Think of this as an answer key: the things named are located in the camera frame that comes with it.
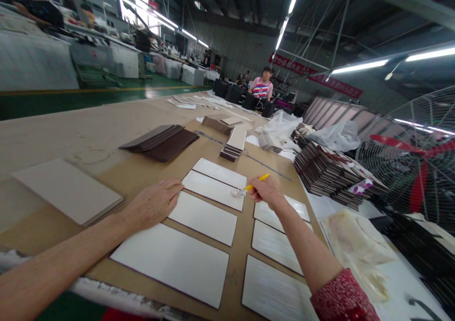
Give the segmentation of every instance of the corrugated metal wall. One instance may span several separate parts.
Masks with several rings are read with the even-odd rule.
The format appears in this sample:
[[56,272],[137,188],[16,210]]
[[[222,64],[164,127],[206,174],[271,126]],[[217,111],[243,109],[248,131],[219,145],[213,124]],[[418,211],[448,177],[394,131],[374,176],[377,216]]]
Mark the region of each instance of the corrugated metal wall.
[[[224,69],[225,75],[229,78],[235,78],[239,73],[245,73],[250,70],[250,78],[255,78],[262,74],[262,68],[269,64],[269,58],[275,49],[277,38],[259,35],[255,33],[245,32],[233,28],[210,25],[202,21],[194,21],[194,27],[188,26],[188,31],[196,35],[203,42],[210,45],[210,47],[217,50],[220,54],[227,57],[227,65]],[[188,47],[204,52],[205,48],[196,44],[192,40],[189,41]],[[282,41],[280,48],[289,52],[295,53],[296,49],[300,46],[295,42]],[[307,53],[309,59],[329,67],[332,57],[329,55],[328,50],[321,49],[318,51],[317,47],[310,47]],[[290,58],[290,55],[279,53],[284,57]],[[281,68],[280,74],[286,75],[287,69]],[[290,73],[290,78],[297,77],[297,74]],[[391,110],[408,102],[408,99],[401,96],[394,90],[387,87],[382,81],[368,75],[365,72],[356,72],[339,75],[337,79],[355,86],[363,90],[360,97],[360,104],[366,106],[370,110],[382,114],[387,114]],[[341,95],[323,85],[306,79],[297,79],[291,81],[292,90],[298,89],[298,101],[309,102],[315,95],[336,98],[340,101],[348,101],[351,98]]]

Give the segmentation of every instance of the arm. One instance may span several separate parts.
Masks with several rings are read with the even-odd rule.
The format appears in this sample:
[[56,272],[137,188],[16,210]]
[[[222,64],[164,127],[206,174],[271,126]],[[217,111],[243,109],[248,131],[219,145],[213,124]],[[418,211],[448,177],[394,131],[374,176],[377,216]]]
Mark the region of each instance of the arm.
[[165,219],[177,204],[182,189],[183,185],[176,179],[146,188],[122,212],[104,218],[1,275],[0,310],[4,319],[36,318],[80,275],[122,241]]
[[267,88],[267,100],[271,101],[273,95],[273,84],[270,83],[269,87]]
[[40,18],[37,18],[36,16],[30,14],[27,10],[27,8],[25,8],[25,6],[19,2],[14,2],[13,3],[14,6],[16,6],[16,8],[19,10],[19,13],[21,13],[22,15],[26,16],[27,18],[30,18],[32,19],[33,21],[35,21],[36,23],[40,24],[40,25],[47,25],[47,26],[50,26],[51,24],[47,21],[44,21],[44,20],[41,20]]
[[255,202],[265,201],[276,213],[302,268],[313,296],[311,303],[322,321],[379,321],[365,292],[349,269],[345,270],[329,249],[289,205],[277,182],[251,179]]
[[253,82],[251,83],[250,87],[248,88],[249,93],[253,93],[253,90],[255,89],[256,85],[258,83],[258,79],[254,79]]
[[252,179],[250,184],[255,187],[250,190],[252,198],[256,202],[264,200],[280,219],[308,287],[311,293],[316,293],[338,276],[344,268],[289,205],[272,177],[268,177],[263,182]]

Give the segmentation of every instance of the fan guard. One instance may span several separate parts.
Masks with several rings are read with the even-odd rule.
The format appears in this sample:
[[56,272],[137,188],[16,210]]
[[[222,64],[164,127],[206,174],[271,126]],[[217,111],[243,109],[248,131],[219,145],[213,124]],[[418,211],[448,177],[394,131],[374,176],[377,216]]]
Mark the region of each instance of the fan guard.
[[385,185],[401,213],[421,212],[455,233],[455,86],[377,117],[355,158]]

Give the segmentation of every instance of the ceiling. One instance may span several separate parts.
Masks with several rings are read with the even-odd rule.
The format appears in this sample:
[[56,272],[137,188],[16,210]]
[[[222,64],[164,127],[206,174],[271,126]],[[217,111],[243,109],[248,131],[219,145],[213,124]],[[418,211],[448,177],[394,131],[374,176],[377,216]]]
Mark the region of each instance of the ceiling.
[[[248,30],[254,28],[259,33],[272,36],[278,36],[291,2],[291,0],[174,1],[180,6],[186,2],[195,18],[198,18],[198,13],[203,13],[211,17],[210,20],[207,19],[211,23],[217,23],[217,20],[236,21],[232,23],[236,28]],[[194,4],[195,1],[200,2],[199,11]],[[455,0],[433,1],[455,9]],[[297,0],[284,38],[296,41],[302,39],[304,42],[320,23],[312,43],[320,45],[324,40],[321,51],[333,52],[345,5],[346,0]],[[383,0],[350,0],[342,35],[338,53],[351,64],[441,43],[455,44],[454,31]],[[386,84],[408,99],[455,85],[454,58],[455,56],[448,56],[401,63]],[[345,64],[346,60],[343,63],[335,61],[335,67]],[[383,80],[396,64],[397,62],[392,62],[389,66],[370,71],[370,74]]]

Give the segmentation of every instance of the green floor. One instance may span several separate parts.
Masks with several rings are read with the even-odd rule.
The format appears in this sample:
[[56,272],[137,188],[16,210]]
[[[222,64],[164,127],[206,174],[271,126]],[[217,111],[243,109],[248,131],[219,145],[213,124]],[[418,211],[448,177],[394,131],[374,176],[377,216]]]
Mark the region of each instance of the green floor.
[[105,82],[81,85],[65,92],[0,92],[0,120],[91,108],[103,104],[136,101],[202,91],[180,80],[153,74],[152,79],[119,79],[123,86]]

